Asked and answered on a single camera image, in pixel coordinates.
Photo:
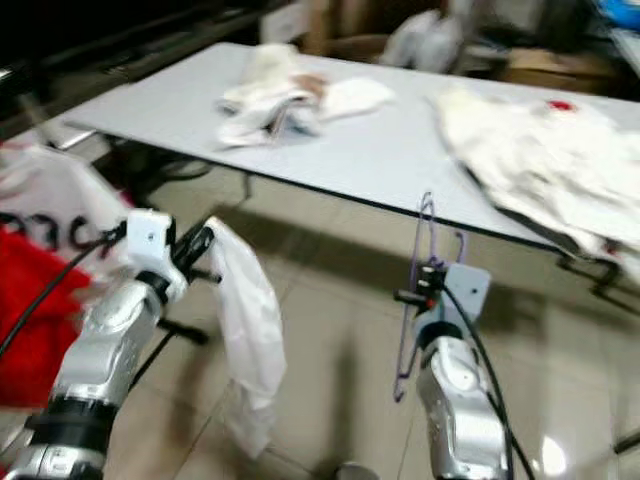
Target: black cable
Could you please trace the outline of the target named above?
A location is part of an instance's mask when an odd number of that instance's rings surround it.
[[[110,230],[102,235],[99,240],[96,240],[91,246],[89,246],[84,252],[80,253],[76,258],[71,260],[62,271],[46,286],[46,288],[38,295],[35,300],[26,308],[24,312],[18,318],[18,321],[13,326],[9,334],[2,341],[0,345],[0,358],[7,352],[9,346],[15,339],[16,335],[20,333],[20,330],[24,328],[29,317],[40,306],[42,302],[53,292],[53,290],[64,280],[71,270],[78,266],[78,264],[93,253],[97,248],[103,245],[112,245],[124,237],[126,233],[126,223],[122,222],[117,228]]]
[[[498,405],[496,404],[496,401],[493,398],[493,396],[491,394],[487,394],[487,397],[489,398],[489,402],[491,403],[493,410],[496,412],[497,415],[500,415],[500,409],[498,408]],[[531,465],[529,465],[527,456],[524,454],[524,449],[522,448],[522,445],[518,441],[518,438],[516,437],[515,433],[513,433],[513,431],[511,432],[511,444],[513,445],[513,448],[516,450],[516,454],[520,459],[520,463],[522,464],[522,468],[524,468],[524,473],[527,475],[527,478],[529,480],[535,480],[536,476],[533,473],[533,470],[531,469]]]
[[[507,416],[507,407],[504,402],[504,397],[502,396],[502,390],[500,389],[500,384],[498,383],[498,377],[496,376],[496,372],[493,369],[493,365],[491,364],[491,360],[489,360],[489,355],[487,354],[486,349],[484,348],[484,344],[480,339],[480,335],[476,331],[471,319],[465,312],[464,308],[453,294],[453,292],[449,289],[446,284],[442,284],[443,291],[449,296],[454,306],[460,313],[462,320],[464,321],[469,333],[471,334],[471,338],[476,343],[478,347],[478,351],[480,352],[480,356],[482,357],[482,361],[487,368],[487,372],[489,373],[489,379],[491,380],[491,384],[493,385],[493,390],[495,391],[496,397],[498,398],[498,416],[502,417],[502,425],[504,427],[504,440],[505,440],[505,448],[507,449],[507,480],[513,480],[514,471],[513,471],[513,443],[512,438],[513,435],[511,433],[511,424],[509,423],[509,417]]]

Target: cardboard box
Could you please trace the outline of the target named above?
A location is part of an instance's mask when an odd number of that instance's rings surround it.
[[[561,55],[540,49],[514,49],[501,79],[521,85],[605,94],[616,76],[608,60],[590,53]]]

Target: blue object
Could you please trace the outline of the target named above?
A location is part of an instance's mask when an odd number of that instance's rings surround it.
[[[603,6],[616,25],[640,32],[640,6],[627,0],[605,0]]]

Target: red bag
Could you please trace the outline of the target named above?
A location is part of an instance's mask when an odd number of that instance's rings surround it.
[[[0,228],[0,339],[64,266],[21,235]],[[89,283],[87,275],[72,270],[31,315],[0,358],[0,405],[46,405],[62,358],[78,336],[69,318],[82,306],[71,293]]]

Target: tiled floor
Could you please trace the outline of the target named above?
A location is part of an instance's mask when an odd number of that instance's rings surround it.
[[[253,245],[274,284],[289,368],[273,442],[251,462],[229,439],[217,310],[210,287],[198,285],[171,316],[212,342],[172,341],[149,370],[118,417],[107,480],[319,479],[344,460],[385,480],[432,478],[413,382],[400,405],[391,395],[401,308],[390,292],[406,283],[414,220],[253,183],[243,202],[240,175],[217,168],[154,200],[182,229],[215,212]],[[438,233],[451,258],[453,232]],[[610,455],[615,436],[640,427],[639,319],[591,297],[553,255],[469,241],[468,263],[493,275],[480,329],[539,478],[640,478],[640,450]]]

